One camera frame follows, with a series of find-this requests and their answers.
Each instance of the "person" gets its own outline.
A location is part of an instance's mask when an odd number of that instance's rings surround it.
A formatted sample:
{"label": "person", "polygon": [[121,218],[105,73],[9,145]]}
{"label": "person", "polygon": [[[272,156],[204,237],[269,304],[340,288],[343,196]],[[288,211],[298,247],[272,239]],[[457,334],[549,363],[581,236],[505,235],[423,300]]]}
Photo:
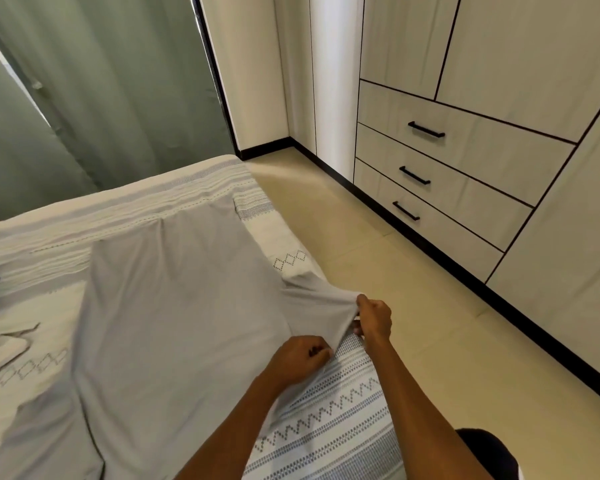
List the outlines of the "person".
{"label": "person", "polygon": [[[518,464],[493,435],[478,429],[456,431],[427,398],[394,350],[391,309],[380,300],[358,296],[354,332],[376,372],[409,480],[509,480]],[[260,427],[287,387],[318,371],[333,357],[321,337],[292,337],[273,355],[224,422],[202,444],[175,480],[238,480]]]}

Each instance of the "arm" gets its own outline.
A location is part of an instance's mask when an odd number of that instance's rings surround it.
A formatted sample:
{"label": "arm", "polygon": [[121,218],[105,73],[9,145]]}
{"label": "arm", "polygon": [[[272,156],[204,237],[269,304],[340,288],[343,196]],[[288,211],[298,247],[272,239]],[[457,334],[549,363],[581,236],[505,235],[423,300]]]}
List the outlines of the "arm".
{"label": "arm", "polygon": [[174,480],[239,480],[267,413],[287,387],[307,379],[333,356],[321,337],[291,337],[273,355],[240,402]]}
{"label": "arm", "polygon": [[358,297],[365,348],[376,366],[393,420],[409,480],[493,480],[453,427],[418,386],[394,350],[391,309],[382,301]]}

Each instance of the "person's left arm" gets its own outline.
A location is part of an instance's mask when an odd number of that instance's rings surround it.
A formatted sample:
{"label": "person's left arm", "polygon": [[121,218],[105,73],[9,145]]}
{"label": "person's left arm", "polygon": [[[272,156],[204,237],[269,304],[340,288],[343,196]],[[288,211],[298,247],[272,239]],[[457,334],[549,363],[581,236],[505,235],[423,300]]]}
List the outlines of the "person's left arm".
{"label": "person's left arm", "polygon": [[289,386],[307,379],[333,356],[321,337],[291,337],[254,379],[240,402],[174,480],[239,480],[267,413]]}

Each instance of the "person's left hand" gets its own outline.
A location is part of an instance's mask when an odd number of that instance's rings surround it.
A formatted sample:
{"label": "person's left hand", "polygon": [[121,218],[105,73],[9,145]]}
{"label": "person's left hand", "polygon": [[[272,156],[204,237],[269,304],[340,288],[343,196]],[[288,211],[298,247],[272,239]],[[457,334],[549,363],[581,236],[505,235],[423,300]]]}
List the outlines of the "person's left hand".
{"label": "person's left hand", "polygon": [[262,375],[274,382],[279,391],[311,376],[333,357],[325,339],[312,335],[291,337],[280,346]]}

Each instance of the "tile floor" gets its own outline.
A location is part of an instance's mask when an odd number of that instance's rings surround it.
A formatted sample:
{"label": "tile floor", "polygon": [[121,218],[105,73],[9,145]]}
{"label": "tile floor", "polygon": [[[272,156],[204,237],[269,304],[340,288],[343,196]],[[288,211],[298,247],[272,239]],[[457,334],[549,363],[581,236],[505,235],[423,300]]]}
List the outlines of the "tile floor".
{"label": "tile floor", "polygon": [[248,162],[329,281],[393,309],[392,342],[456,428],[527,480],[600,480],[600,397],[295,149]]}

